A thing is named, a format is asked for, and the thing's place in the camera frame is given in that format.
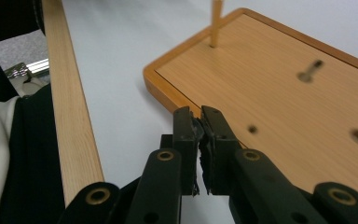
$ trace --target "screw hole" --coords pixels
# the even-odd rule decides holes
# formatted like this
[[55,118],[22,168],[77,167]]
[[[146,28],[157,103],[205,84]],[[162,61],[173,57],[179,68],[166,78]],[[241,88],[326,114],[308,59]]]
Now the screw hole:
[[86,202],[91,205],[101,204],[106,202],[110,197],[109,189],[98,188],[90,191],[86,196]]
[[249,133],[257,133],[257,128],[254,125],[248,127]]
[[297,223],[308,223],[308,219],[298,212],[292,213],[292,219]]
[[330,189],[328,190],[328,194],[332,199],[334,199],[338,203],[342,203],[345,205],[355,205],[356,199],[348,193],[346,190],[343,189]]
[[158,221],[158,214],[157,213],[147,213],[144,216],[144,222],[147,224],[153,224]]
[[170,161],[173,158],[173,153],[171,153],[170,151],[162,151],[159,152],[157,158],[161,161]]
[[243,153],[243,157],[248,161],[258,161],[260,160],[260,155],[253,151],[246,151]]

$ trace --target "wooden dowel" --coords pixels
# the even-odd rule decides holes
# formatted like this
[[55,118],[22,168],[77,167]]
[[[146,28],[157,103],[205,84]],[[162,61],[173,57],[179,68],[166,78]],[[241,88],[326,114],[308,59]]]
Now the wooden dowel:
[[211,47],[217,47],[217,38],[219,34],[220,14],[222,13],[223,0],[213,0],[212,4],[212,31]]

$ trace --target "wooden board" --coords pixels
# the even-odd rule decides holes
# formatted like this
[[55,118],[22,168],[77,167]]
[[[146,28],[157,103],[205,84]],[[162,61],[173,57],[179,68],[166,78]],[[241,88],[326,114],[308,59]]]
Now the wooden board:
[[103,171],[62,1],[44,0],[43,12],[63,192],[68,205],[81,189],[103,181]]
[[[358,190],[358,59],[244,8],[222,19],[216,49],[209,33],[149,64],[148,90],[172,112],[220,109],[244,145],[306,191],[328,181]],[[313,81],[300,81],[317,60]]]

